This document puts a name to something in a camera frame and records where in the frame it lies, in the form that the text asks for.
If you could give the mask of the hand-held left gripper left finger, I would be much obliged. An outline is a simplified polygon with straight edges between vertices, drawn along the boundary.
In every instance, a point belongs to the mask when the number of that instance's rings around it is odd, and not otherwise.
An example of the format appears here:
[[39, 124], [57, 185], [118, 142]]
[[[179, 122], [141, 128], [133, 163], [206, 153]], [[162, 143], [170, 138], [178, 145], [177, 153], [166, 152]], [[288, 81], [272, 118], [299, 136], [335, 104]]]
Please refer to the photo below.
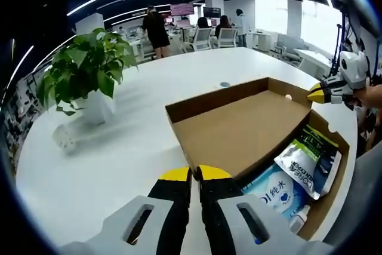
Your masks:
[[137, 196], [104, 219], [101, 231], [60, 254], [180, 254], [189, 222], [192, 171], [167, 171], [148, 196]]

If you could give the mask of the person's right hand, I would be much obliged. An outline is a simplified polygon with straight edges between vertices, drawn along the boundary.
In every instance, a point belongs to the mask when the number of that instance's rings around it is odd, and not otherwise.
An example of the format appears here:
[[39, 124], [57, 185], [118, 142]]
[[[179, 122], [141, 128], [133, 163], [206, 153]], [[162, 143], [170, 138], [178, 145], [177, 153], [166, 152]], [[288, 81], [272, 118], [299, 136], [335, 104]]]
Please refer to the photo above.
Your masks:
[[361, 103], [368, 108], [380, 109], [382, 107], [382, 86], [366, 86], [361, 90], [354, 92], [354, 97], [359, 99]]

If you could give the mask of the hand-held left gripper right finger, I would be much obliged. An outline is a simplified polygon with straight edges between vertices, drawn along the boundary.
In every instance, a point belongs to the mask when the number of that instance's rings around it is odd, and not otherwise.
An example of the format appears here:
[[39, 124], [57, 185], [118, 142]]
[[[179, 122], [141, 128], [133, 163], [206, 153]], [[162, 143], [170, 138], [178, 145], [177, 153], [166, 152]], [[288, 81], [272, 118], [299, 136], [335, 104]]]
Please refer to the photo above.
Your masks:
[[212, 254], [331, 254], [333, 247], [306, 241], [286, 218], [254, 195], [244, 195], [226, 171], [196, 169], [202, 221]]

